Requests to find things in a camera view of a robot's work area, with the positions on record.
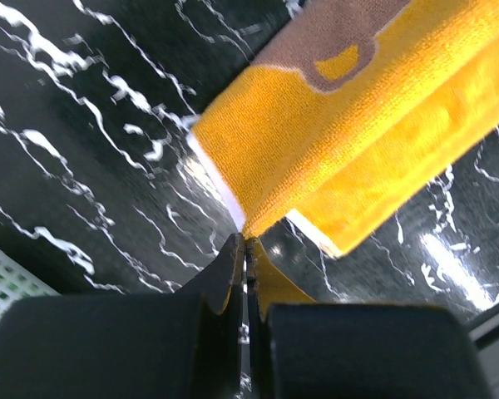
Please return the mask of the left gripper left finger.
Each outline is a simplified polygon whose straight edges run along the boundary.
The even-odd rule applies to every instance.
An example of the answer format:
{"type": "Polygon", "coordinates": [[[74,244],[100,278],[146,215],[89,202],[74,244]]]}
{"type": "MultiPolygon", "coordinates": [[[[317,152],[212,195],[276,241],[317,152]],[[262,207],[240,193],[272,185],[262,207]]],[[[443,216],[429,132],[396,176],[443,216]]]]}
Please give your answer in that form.
{"type": "Polygon", "coordinates": [[[244,240],[174,293],[15,302],[0,320],[0,398],[231,398],[240,389],[244,240]]]}

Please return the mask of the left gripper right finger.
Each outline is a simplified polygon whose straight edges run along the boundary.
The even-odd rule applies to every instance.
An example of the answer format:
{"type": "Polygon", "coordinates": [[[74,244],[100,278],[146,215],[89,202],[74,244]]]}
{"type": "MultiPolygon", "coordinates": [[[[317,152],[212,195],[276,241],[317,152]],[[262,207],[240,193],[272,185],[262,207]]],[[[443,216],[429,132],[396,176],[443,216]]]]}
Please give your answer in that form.
{"type": "Polygon", "coordinates": [[[489,398],[465,328],[446,309],[319,303],[246,244],[256,398],[489,398]]]}

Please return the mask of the brown yellow towel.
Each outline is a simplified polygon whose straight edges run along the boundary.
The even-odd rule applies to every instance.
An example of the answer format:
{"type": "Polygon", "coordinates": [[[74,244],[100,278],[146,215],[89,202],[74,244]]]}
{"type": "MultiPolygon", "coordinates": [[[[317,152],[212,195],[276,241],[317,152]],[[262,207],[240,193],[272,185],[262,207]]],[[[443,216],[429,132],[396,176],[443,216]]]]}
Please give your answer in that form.
{"type": "Polygon", "coordinates": [[[311,297],[499,304],[499,1],[311,1],[187,141],[311,297]]]}

